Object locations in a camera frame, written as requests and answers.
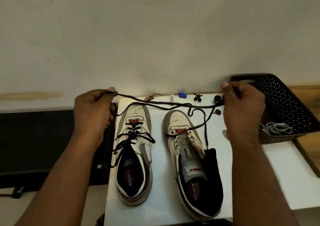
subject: person's right arm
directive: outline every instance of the person's right arm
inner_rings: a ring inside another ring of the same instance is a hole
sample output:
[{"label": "person's right arm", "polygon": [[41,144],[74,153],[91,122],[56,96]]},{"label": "person's right arm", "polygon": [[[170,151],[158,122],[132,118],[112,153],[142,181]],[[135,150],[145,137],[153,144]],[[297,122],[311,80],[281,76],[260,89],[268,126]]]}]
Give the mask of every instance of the person's right arm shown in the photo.
[{"label": "person's right arm", "polygon": [[[240,91],[240,98],[234,88]],[[224,82],[224,121],[230,140],[235,226],[297,226],[278,180],[259,143],[265,109],[263,93],[244,82]]]}]

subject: shoelace bow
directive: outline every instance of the shoelace bow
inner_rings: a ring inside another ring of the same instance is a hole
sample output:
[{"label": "shoelace bow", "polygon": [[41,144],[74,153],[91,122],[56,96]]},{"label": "shoelace bow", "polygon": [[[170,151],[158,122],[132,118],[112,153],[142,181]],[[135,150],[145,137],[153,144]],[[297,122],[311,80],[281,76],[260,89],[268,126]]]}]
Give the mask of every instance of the shoelace bow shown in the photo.
[{"label": "shoelace bow", "polygon": [[[224,105],[224,99],[221,99],[218,103],[216,103],[214,105],[211,105],[211,106],[195,106],[195,105],[192,105],[191,103],[176,103],[176,102],[171,103],[171,102],[163,102],[163,101],[141,100],[141,99],[138,99],[138,98],[136,98],[134,96],[131,96],[131,95],[119,94],[118,92],[113,92],[113,91],[109,91],[109,90],[107,90],[104,93],[102,93],[102,95],[103,94],[112,94],[114,97],[119,95],[119,96],[130,98],[130,99],[133,99],[133,100],[137,101],[137,102],[132,102],[130,105],[128,105],[126,107],[126,109],[124,109],[124,111],[121,114],[113,114],[114,117],[121,116],[130,106],[133,106],[133,105],[152,106],[152,107],[155,107],[155,108],[158,108],[158,109],[161,109],[161,110],[166,110],[166,111],[174,110],[174,109],[176,109],[178,107],[188,107],[189,108],[188,109],[188,116],[190,116],[190,117],[193,116],[194,111],[201,111],[203,113],[204,122],[201,123],[200,125],[195,126],[195,127],[190,127],[188,129],[186,129],[185,132],[187,132],[189,130],[195,130],[195,129],[199,128],[199,127],[204,126],[204,139],[205,139],[205,144],[206,144],[207,149],[209,149],[208,137],[207,137],[207,122],[210,120],[212,114],[214,113],[214,109],[219,107],[219,106],[223,106]],[[171,108],[166,108],[166,107],[156,106],[154,104],[171,105],[171,106],[175,105],[175,106],[172,106]],[[205,111],[203,109],[212,109],[210,114],[209,114],[209,116],[208,116],[208,119],[206,119],[206,113],[205,113]],[[128,135],[128,134],[129,133],[119,134],[118,137],[116,138],[116,140],[119,137],[124,136],[124,135]],[[155,143],[155,140],[151,137],[151,135],[149,133],[145,132],[145,133],[141,133],[141,134],[147,134],[152,139],[152,141],[154,141],[154,142],[149,140],[149,138],[147,138],[147,137],[144,137],[144,136],[140,136],[140,137],[143,137],[143,138],[147,139],[151,143]],[[171,135],[171,134],[165,134],[165,135],[168,136],[168,137],[176,136],[176,135]],[[126,143],[126,140],[120,142],[115,147],[115,149],[113,151],[120,150],[122,147],[124,147],[123,144]],[[119,159],[122,156],[122,153],[123,153],[123,149],[121,150],[118,158],[116,159],[114,166],[111,166],[111,168],[115,167],[118,164]]]},{"label": "shoelace bow", "polygon": [[131,144],[136,144],[135,142],[133,142],[132,140],[138,140],[139,137],[144,138],[146,140],[148,140],[150,143],[155,143],[156,141],[153,139],[153,137],[151,137],[151,135],[148,132],[139,132],[138,129],[141,129],[141,127],[139,125],[142,125],[143,122],[137,122],[137,123],[125,123],[126,125],[129,125],[131,127],[127,127],[128,133],[121,133],[117,136],[117,138],[115,139],[115,141],[119,138],[121,138],[122,136],[128,136],[127,139],[121,141],[120,143],[117,144],[117,146],[115,147],[114,150],[112,150],[112,152],[114,154],[117,153],[118,150],[122,149],[119,153],[119,156],[117,157],[117,159],[115,160],[114,165],[111,165],[110,168],[114,168],[118,165],[119,160],[123,154],[123,151],[125,150],[125,148],[127,146],[131,146]]}]

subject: person's left hand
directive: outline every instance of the person's left hand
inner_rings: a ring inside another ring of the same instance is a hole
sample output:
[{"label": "person's left hand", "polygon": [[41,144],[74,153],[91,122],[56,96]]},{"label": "person's left hand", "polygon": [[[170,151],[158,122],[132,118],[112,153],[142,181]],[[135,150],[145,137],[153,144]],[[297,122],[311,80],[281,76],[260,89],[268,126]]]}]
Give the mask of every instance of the person's left hand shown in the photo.
[{"label": "person's left hand", "polygon": [[95,149],[102,143],[103,132],[114,119],[111,114],[115,111],[112,104],[114,96],[105,91],[91,90],[76,97],[74,102],[73,136],[89,140]]}]

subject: wooden floor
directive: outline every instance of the wooden floor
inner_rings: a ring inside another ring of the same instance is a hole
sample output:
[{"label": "wooden floor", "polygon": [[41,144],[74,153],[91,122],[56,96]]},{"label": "wooden floor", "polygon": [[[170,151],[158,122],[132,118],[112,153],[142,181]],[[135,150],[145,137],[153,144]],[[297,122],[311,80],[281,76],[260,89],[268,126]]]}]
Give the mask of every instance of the wooden floor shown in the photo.
[{"label": "wooden floor", "polygon": [[[320,85],[289,88],[320,120]],[[298,138],[296,145],[315,174],[320,177],[320,132]]]}]

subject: wall stain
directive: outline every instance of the wall stain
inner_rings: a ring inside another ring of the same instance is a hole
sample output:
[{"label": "wall stain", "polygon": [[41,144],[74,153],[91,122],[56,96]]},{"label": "wall stain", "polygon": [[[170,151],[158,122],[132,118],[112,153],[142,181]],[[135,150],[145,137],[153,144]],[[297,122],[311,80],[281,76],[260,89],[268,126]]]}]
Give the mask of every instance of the wall stain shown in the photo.
[{"label": "wall stain", "polygon": [[26,92],[26,93],[0,93],[0,101],[35,101],[47,100],[63,96],[62,92]]}]

